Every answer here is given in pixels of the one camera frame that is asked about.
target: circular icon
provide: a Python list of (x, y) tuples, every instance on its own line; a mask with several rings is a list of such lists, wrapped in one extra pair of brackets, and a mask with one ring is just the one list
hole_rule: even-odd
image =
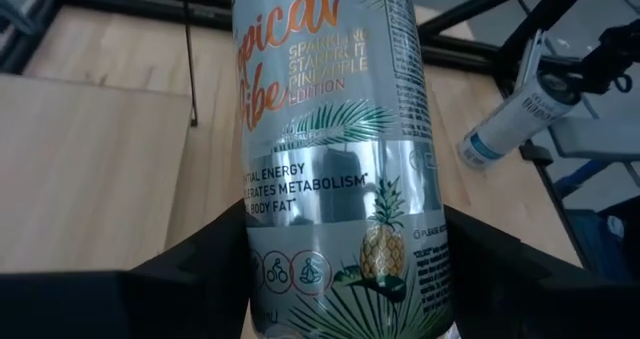
[(249, 261), (251, 263), (251, 272), (256, 290), (264, 284), (264, 262), (257, 251), (251, 250), (249, 253)]
[(273, 250), (265, 254), (262, 261), (267, 288), (276, 294), (286, 293), (291, 287), (291, 261), (282, 252)]
[(293, 286), (305, 295), (319, 295), (329, 289), (333, 270), (322, 254), (305, 250), (291, 259)]
[(411, 164), (411, 167), (415, 170), (422, 169), (423, 167), (435, 169), (436, 159), (433, 153), (421, 153), (417, 150), (412, 150), (411, 153), (409, 153), (409, 164)]

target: black cable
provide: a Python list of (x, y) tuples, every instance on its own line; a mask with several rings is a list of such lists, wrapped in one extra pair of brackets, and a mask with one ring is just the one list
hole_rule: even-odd
[(191, 23), (189, 23), (189, 3), (183, 2), (184, 32), (187, 38), (187, 56), (189, 59), (189, 79), (191, 81), (191, 126), (198, 126), (198, 103), (196, 101), (196, 85), (193, 75), (193, 51), (191, 48)]
[(621, 76), (613, 79), (613, 83), (620, 93), (627, 94), (633, 88), (633, 79), (629, 74), (622, 74)]

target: black holder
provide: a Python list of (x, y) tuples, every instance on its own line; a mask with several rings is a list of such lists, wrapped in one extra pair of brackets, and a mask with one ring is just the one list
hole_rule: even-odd
[[(252, 291), (239, 201), (130, 272), (0, 276), (8, 337), (239, 338)], [(445, 207), (455, 321), (463, 338), (611, 338), (635, 333), (638, 286), (608, 282)]]

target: wooden floor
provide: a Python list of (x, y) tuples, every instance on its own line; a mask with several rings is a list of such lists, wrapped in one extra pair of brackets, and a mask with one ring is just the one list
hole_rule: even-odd
[[(421, 21), (434, 13), (418, 11)], [(464, 24), (448, 34), (472, 38)], [(200, 126), (189, 130), (166, 245), (200, 229), (242, 197), (234, 56), (227, 33), (194, 29)], [(26, 75), (188, 94), (184, 28), (63, 8)], [(486, 172), (464, 166), (455, 144), (502, 98), (488, 77), (425, 67), (440, 185), (446, 204), (578, 265), (534, 166), (513, 153)], [(252, 334), (245, 331), (245, 338)]]
[(0, 272), (129, 269), (164, 251), (186, 96), (0, 76)]

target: energy drink can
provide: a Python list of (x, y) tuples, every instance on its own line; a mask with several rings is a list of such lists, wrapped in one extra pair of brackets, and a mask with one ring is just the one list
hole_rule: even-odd
[(470, 167), (484, 169), (567, 114), (580, 101), (567, 81), (538, 73), (498, 106), (458, 144)]
[(411, 0), (233, 0), (233, 40), (257, 334), (444, 333), (449, 250)]

